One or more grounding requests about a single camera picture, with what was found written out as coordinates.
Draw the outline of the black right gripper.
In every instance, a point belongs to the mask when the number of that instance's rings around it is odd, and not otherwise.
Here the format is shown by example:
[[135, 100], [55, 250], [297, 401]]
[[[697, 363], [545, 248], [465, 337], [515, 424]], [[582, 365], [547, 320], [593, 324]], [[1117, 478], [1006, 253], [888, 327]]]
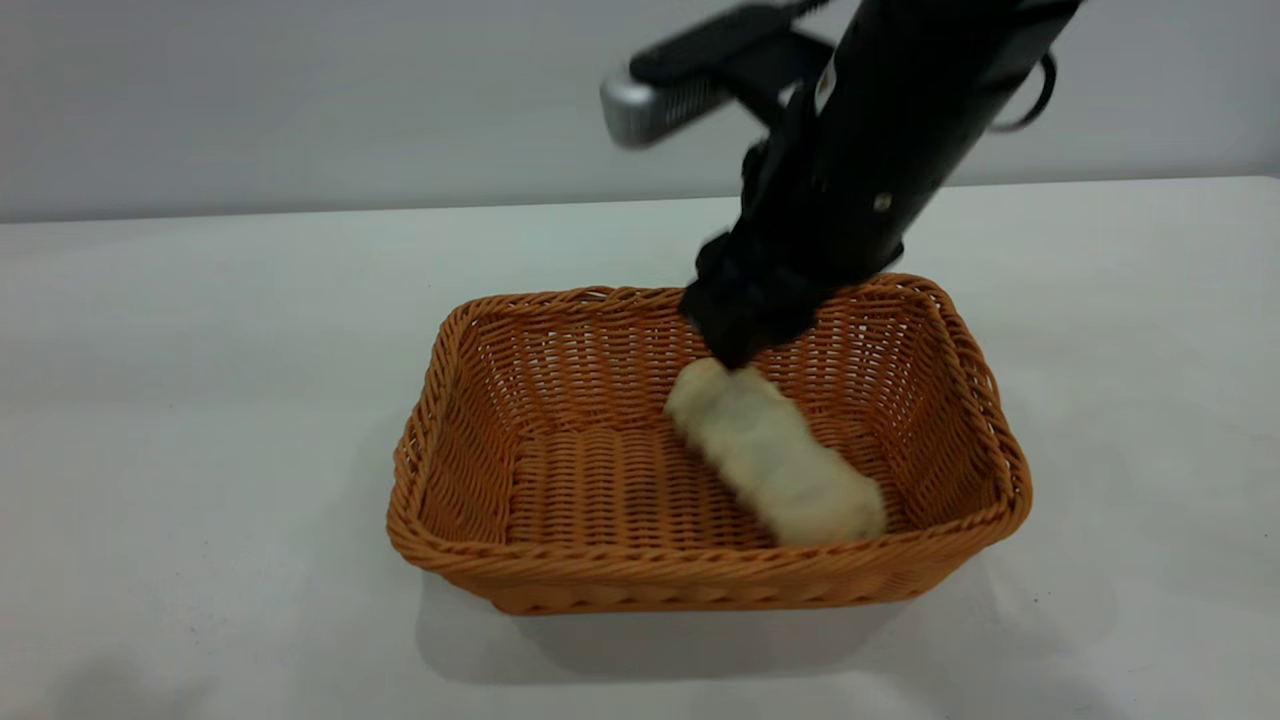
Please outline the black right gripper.
[[788, 345], [902, 237], [983, 135], [1025, 129], [1078, 1], [864, 1], [769, 135], [740, 233], [707, 241], [680, 313], [730, 370]]

